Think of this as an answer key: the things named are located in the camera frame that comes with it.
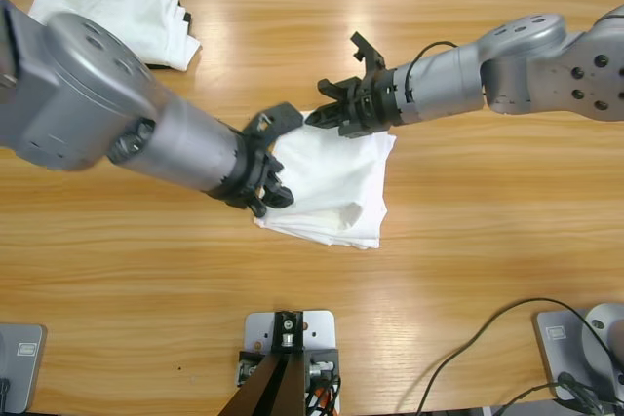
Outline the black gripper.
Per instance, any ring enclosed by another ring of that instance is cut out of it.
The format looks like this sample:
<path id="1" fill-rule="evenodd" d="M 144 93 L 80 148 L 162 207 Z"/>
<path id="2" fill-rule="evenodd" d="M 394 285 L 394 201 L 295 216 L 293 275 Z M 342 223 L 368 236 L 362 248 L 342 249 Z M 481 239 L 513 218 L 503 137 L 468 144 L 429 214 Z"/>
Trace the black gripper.
<path id="1" fill-rule="evenodd" d="M 319 129 L 338 127 L 338 134 L 357 138 L 388 131 L 402 123 L 395 97 L 394 69 L 367 74 L 363 79 L 350 77 L 333 83 L 317 83 L 321 95 L 335 102 L 312 111 L 305 124 Z"/>
<path id="2" fill-rule="evenodd" d="M 216 180 L 208 195 L 234 208 L 249 208 L 256 218 L 263 217 L 268 208 L 292 205 L 292 191 L 277 176 L 283 165 L 270 150 L 276 140 L 254 134 L 219 137 L 208 150 Z"/>

